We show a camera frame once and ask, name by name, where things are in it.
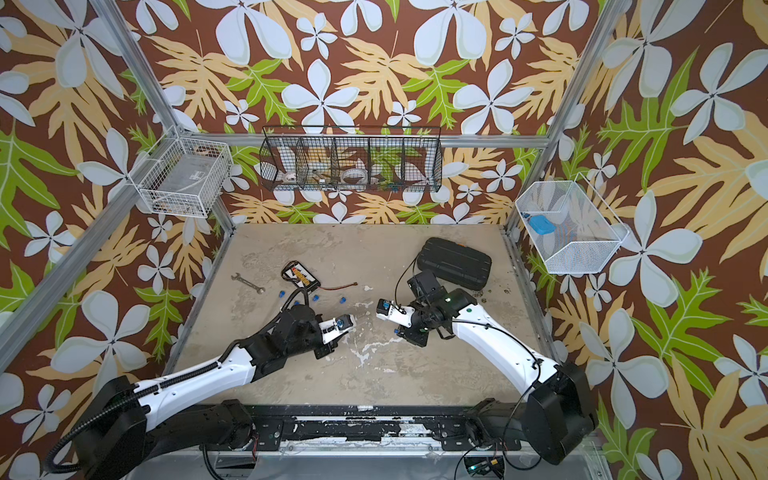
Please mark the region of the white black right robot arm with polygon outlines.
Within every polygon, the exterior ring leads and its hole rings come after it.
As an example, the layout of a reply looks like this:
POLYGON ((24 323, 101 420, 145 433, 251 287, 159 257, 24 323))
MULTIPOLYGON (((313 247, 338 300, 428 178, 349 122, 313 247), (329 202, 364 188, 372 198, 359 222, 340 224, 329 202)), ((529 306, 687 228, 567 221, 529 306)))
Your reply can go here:
POLYGON ((414 300, 408 305, 381 300, 379 318, 396 323, 397 335, 418 347, 427 345, 433 331, 443 340, 467 343, 520 394, 511 404, 485 400, 466 414, 474 444, 525 442, 543 461, 557 465, 597 428, 596 402, 582 368, 535 351, 467 291, 447 291, 429 271, 409 279, 408 286, 414 300))

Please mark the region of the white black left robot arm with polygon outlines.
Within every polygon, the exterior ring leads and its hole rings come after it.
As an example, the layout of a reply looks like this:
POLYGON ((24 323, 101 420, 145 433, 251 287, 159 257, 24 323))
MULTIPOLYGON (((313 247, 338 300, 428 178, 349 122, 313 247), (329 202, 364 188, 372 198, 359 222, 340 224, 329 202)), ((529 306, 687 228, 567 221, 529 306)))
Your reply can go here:
POLYGON ((253 421, 237 401, 211 408, 200 402, 254 383, 293 356, 321 359, 353 327, 349 314, 325 320, 304 304, 282 309, 251 336, 232 341, 218 357, 175 374, 131 383, 110 380, 42 463, 49 474, 81 472, 120 479, 151 458, 196 444, 247 443, 253 421))

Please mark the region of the black plastic case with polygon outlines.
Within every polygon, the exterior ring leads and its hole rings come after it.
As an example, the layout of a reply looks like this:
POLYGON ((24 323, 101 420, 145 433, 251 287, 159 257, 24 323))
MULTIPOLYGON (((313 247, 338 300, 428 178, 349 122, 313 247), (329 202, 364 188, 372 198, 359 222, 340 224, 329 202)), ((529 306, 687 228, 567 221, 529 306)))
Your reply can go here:
POLYGON ((429 238, 416 257, 417 267, 472 291, 488 283, 492 259, 471 247, 438 237, 429 238))

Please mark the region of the silver open-end wrench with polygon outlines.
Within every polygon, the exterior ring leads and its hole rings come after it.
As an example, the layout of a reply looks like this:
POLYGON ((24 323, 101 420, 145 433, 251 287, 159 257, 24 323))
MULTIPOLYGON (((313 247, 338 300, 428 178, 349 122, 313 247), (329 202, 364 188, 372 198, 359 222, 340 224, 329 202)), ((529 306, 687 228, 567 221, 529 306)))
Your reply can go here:
POLYGON ((256 285, 255 283, 247 280, 246 278, 242 277, 239 273, 235 273, 231 276, 231 279, 233 281, 239 282, 253 290, 255 290, 258 294, 263 294, 265 292, 265 288, 261 287, 259 285, 256 285))

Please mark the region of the black battery charging board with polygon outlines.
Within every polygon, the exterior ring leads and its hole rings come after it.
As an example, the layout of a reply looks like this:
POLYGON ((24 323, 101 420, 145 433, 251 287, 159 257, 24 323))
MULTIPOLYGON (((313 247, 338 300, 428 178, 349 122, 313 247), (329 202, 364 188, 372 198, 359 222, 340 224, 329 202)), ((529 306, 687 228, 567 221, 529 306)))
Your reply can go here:
POLYGON ((281 270, 283 280, 296 288, 304 288, 308 293, 319 289, 321 282, 300 261, 290 260, 281 270))

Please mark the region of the blue object in basket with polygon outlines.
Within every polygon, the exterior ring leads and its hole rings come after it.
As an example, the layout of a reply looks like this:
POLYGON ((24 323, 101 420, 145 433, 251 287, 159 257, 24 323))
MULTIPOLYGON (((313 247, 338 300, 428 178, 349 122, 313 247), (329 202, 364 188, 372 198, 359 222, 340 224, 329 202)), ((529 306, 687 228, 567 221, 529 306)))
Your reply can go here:
POLYGON ((544 215, 528 217, 528 225, 537 235, 548 235, 555 232, 555 225, 544 215))

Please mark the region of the white mesh basket right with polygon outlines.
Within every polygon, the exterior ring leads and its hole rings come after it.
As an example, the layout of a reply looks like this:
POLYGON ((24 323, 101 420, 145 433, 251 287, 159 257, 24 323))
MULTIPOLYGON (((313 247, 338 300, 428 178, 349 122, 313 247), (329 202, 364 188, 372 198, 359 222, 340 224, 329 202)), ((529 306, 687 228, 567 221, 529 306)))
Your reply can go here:
POLYGON ((574 180, 540 180, 515 200, 526 232, 553 275, 588 275, 604 270, 631 236, 630 228, 584 175, 574 180), (528 217, 544 215, 556 227, 537 235, 528 217))

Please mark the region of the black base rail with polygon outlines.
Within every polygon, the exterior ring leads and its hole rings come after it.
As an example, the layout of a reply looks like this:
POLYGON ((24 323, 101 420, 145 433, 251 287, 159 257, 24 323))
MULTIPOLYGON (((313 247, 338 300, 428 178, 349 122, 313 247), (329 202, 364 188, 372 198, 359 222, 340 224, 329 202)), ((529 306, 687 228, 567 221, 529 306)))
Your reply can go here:
POLYGON ((529 442, 511 406, 491 399, 466 406, 247 405, 251 424, 215 450, 286 452, 300 442, 462 453, 471 447, 518 451, 529 442))

